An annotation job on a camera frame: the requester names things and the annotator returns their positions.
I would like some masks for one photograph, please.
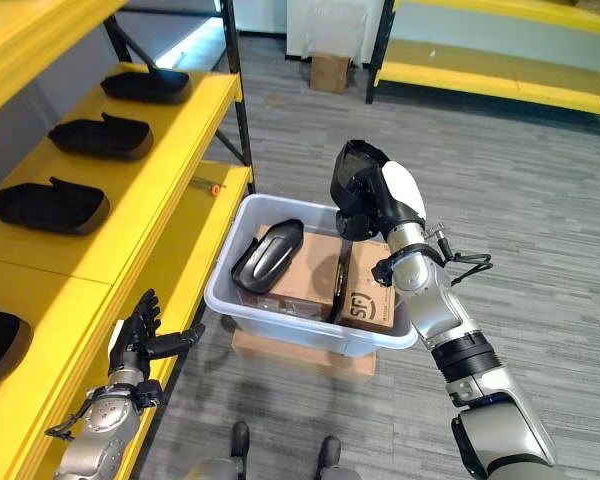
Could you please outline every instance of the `black metal post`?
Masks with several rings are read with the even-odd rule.
[[[233,15],[233,0],[220,0],[220,13],[224,27],[224,40],[227,47],[227,60],[229,71],[237,73],[240,77],[240,88],[242,89],[242,71],[240,69],[240,53],[238,51],[238,34],[236,32],[236,21]],[[253,169],[251,161],[251,144],[249,143],[249,127],[247,125],[247,109],[245,107],[244,90],[242,101],[236,102],[236,115],[238,117],[238,131],[240,132],[240,144],[242,145],[242,163]],[[255,193],[255,179],[248,185],[249,193]]]
[[[380,23],[378,24],[378,34],[376,35],[376,42],[373,45],[373,54],[371,55],[371,63],[369,64],[367,103],[373,103],[373,96],[376,93],[376,75],[378,74],[378,70],[382,67],[384,54],[387,51],[387,44],[389,43],[389,35],[391,35],[393,19],[396,15],[396,12],[393,11],[393,5],[394,0],[384,0],[384,5],[382,6],[382,14],[380,16]]]
[[[216,137],[218,137],[218,140],[220,140],[222,142],[222,144],[227,147],[229,149],[229,151],[231,153],[233,153],[233,155],[240,160],[240,162],[244,165],[244,157],[242,156],[242,153],[240,153],[240,150],[238,150],[236,147],[233,146],[233,143],[231,143],[231,140],[229,140],[229,137],[227,137],[224,133],[222,133],[220,131],[220,129],[216,130]]]
[[[129,35],[127,35],[127,33],[124,30],[122,30],[122,28],[120,28],[120,25],[118,25],[118,22],[110,23],[109,27],[118,35],[118,37],[120,39],[122,39],[122,41],[126,45],[131,47],[131,50],[133,50],[134,52],[136,52],[138,54],[138,56],[142,59],[142,61],[144,63],[147,64],[147,66],[149,67],[150,70],[158,69],[155,62],[153,61],[153,58],[151,58],[151,55],[149,55],[147,52],[145,52],[142,49],[142,47],[135,42],[135,40],[133,38],[131,38]]]
[[[131,54],[127,49],[127,44],[118,33],[118,28],[120,27],[118,27],[115,15],[111,15],[103,23],[105,30],[107,30],[107,35],[109,35],[111,45],[118,56],[118,60],[121,62],[131,62]]]

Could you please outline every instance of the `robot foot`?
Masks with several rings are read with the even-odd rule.
[[[247,478],[247,454],[249,453],[249,427],[245,422],[236,422],[231,430],[231,456],[242,460],[242,473],[238,480]]]
[[[330,468],[338,465],[340,461],[340,439],[334,436],[325,437],[320,447],[320,454],[318,455],[318,466],[316,468],[315,480],[322,478],[322,471],[326,468]]]

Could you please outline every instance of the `cardboard box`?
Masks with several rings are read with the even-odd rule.
[[[268,229],[269,226],[262,225],[258,238]],[[311,320],[326,320],[333,305],[341,248],[339,237],[305,232],[302,248],[271,291],[254,295],[241,290],[243,303]],[[339,324],[379,332],[393,327],[395,292],[378,284],[371,274],[378,260],[388,256],[389,249],[384,243],[353,244]]]
[[[376,263],[390,254],[384,243],[366,241],[353,244],[340,325],[377,332],[393,328],[395,290],[377,283],[371,273]]]
[[[233,333],[231,347],[242,356],[283,361],[349,381],[365,381],[376,373],[376,352],[364,357],[345,357],[326,350],[249,335],[239,328]]]
[[[309,88],[323,92],[342,93],[347,88],[349,57],[315,53],[311,57]]]

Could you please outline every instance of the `white plastic bin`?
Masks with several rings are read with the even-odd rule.
[[[242,305],[238,287],[231,280],[231,267],[256,236],[258,227],[297,218],[304,222],[307,231],[337,235],[336,211],[334,207],[288,198],[249,195],[240,205],[207,283],[204,292],[207,305],[216,312],[230,315],[240,328],[252,335],[329,350],[349,357],[367,355],[381,347],[402,349],[413,345],[418,337],[407,319],[403,304],[396,308],[393,329],[386,334]]]

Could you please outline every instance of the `yellow shelving unit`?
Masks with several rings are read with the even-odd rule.
[[[600,71],[486,51],[390,38],[390,3],[417,3],[559,25],[600,34],[600,15],[559,0],[385,0],[367,103],[381,80],[491,95],[600,114]]]
[[[0,106],[124,1],[0,1]],[[223,19],[235,35],[232,10]],[[227,44],[237,54],[235,37]],[[0,479],[50,478],[66,444],[44,435],[107,381],[106,345],[118,318],[142,292],[160,298],[159,332],[190,326],[237,207],[254,176],[251,166],[202,161],[229,106],[247,135],[239,63],[232,74],[188,72],[191,96],[179,105],[109,98],[99,85],[63,121],[103,112],[149,123],[153,146],[134,162],[60,151],[44,138],[2,182],[47,183],[54,176],[105,192],[111,210],[86,236],[53,234],[0,221],[0,311],[33,327],[22,363],[0,382]],[[111,74],[146,71],[120,63]],[[250,165],[248,137],[243,163]],[[218,196],[191,184],[197,176],[223,185]],[[152,362],[166,387],[175,358]],[[117,478],[131,473],[154,415],[147,409]]]
[[[379,80],[600,114],[600,73],[466,48],[390,40]]]
[[[26,320],[34,334],[18,368],[0,382],[0,479],[26,476],[48,444],[50,401],[74,379],[78,346],[93,329],[110,286],[0,262],[0,311]]]
[[[0,106],[126,0],[0,0]]]
[[[600,15],[566,2],[551,0],[402,0],[436,7],[456,8],[474,12],[548,23],[561,27],[600,34]]]

